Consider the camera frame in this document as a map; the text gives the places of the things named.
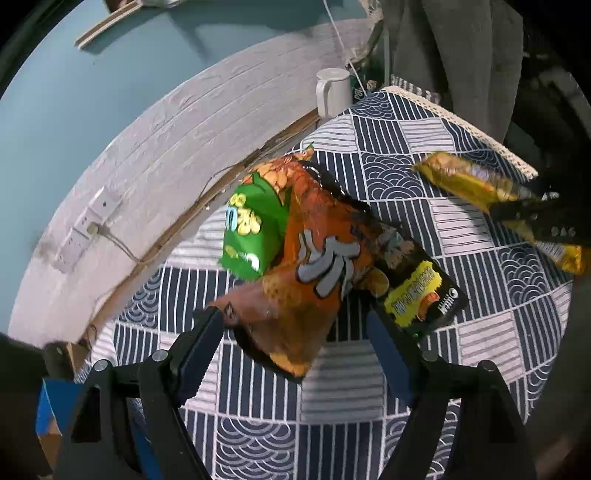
wall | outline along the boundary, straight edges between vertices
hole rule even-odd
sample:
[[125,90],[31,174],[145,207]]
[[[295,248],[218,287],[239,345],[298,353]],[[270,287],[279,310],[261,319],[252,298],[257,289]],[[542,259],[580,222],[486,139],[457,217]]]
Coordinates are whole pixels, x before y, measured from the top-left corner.
[[[336,20],[364,16],[356,0],[332,3]],[[119,132],[234,52],[327,21],[320,0],[188,2],[170,11],[142,10],[88,50],[74,48],[74,39],[105,15],[99,0],[82,2],[35,49],[0,99],[1,331],[58,205]],[[35,289],[24,301],[34,301],[31,296]]]

snack bag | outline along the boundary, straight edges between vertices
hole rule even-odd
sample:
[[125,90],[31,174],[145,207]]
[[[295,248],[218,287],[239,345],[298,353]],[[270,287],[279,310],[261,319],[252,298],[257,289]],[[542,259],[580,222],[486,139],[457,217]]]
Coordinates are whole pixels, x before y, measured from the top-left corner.
[[466,294],[412,238],[396,228],[384,232],[388,241],[359,288],[413,337],[451,324]]
[[[512,180],[449,153],[436,152],[414,168],[431,183],[470,202],[485,213],[489,213],[490,206],[496,202],[537,199],[528,189]],[[524,220],[509,220],[503,222],[503,225],[537,247],[562,270],[575,275],[584,272],[582,249],[579,245],[537,241]]]
[[238,278],[260,278],[281,251],[290,208],[287,176],[293,174],[288,164],[313,153],[310,144],[303,153],[256,166],[230,197],[220,263]]
[[228,202],[221,265],[243,280],[259,278],[281,249],[288,215],[289,205],[253,173]]
[[282,261],[212,305],[225,312],[228,325],[243,325],[256,348],[283,371],[301,377],[325,343],[345,295],[371,269],[382,229],[335,199],[300,163],[290,169]]

green snack bag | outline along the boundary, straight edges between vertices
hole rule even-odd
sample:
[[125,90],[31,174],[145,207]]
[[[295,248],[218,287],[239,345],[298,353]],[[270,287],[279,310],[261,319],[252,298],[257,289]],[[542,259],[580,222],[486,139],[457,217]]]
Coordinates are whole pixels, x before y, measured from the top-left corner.
[[260,278],[283,245],[288,216],[289,205],[252,173],[252,183],[236,188],[228,202],[221,265],[242,280]]

tablecloth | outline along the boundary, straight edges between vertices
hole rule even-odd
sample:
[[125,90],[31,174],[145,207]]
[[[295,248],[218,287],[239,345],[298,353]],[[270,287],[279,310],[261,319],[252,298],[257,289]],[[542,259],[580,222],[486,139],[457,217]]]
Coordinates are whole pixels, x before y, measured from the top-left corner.
[[[357,103],[301,144],[310,141],[315,161],[381,218],[401,220],[468,294],[469,305],[453,324],[421,347],[452,363],[493,360],[527,421],[566,327],[572,278],[411,166],[435,150],[459,153],[519,182],[531,174],[528,166],[449,112],[396,87]],[[224,228],[222,208],[175,249],[101,331],[80,380],[99,358],[122,365],[169,348],[192,328],[195,308],[236,285],[217,263]],[[301,385],[253,363],[225,333],[199,392],[181,409],[214,478],[378,477],[410,411],[388,391],[365,333],[367,309],[355,292],[348,296]],[[458,412],[459,402],[450,402],[430,478],[444,471]]]

gray cloth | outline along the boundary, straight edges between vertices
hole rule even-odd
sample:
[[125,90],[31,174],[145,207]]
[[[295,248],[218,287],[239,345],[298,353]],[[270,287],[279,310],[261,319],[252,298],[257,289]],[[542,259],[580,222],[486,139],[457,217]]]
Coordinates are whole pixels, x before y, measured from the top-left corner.
[[382,0],[382,10],[392,73],[502,142],[521,75],[519,14],[503,0]]

